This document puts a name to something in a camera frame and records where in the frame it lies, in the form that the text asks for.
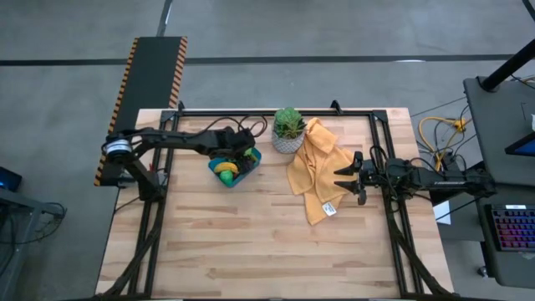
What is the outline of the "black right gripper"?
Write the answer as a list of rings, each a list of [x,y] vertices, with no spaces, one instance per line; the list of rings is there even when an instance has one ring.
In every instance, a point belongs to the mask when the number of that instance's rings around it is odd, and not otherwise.
[[[364,159],[361,151],[354,153],[354,164],[339,169],[334,172],[336,175],[352,176],[356,172],[356,181],[335,181],[336,186],[342,187],[345,190],[355,193],[358,197],[358,204],[363,206],[367,202],[367,186],[378,187],[383,181],[383,174],[381,173],[375,159]]]

